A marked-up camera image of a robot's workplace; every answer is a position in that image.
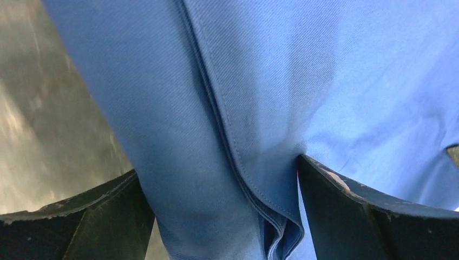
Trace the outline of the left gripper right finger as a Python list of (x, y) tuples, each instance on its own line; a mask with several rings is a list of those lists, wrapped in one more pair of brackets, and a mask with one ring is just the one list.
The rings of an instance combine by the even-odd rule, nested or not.
[(318, 259), (458, 259), (458, 213), (398, 199), (300, 155), (297, 169)]

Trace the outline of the blue surgical drape cloth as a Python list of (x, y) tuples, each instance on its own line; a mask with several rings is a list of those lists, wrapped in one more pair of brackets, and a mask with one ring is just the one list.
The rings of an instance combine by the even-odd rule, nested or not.
[(170, 259), (314, 259), (300, 154), (458, 207), (458, 1), (43, 5)]

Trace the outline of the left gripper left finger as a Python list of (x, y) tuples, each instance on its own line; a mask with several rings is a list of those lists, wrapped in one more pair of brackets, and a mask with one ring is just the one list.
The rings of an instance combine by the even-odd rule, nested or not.
[(1, 215), (1, 259), (144, 259), (154, 221), (132, 170), (37, 211)]

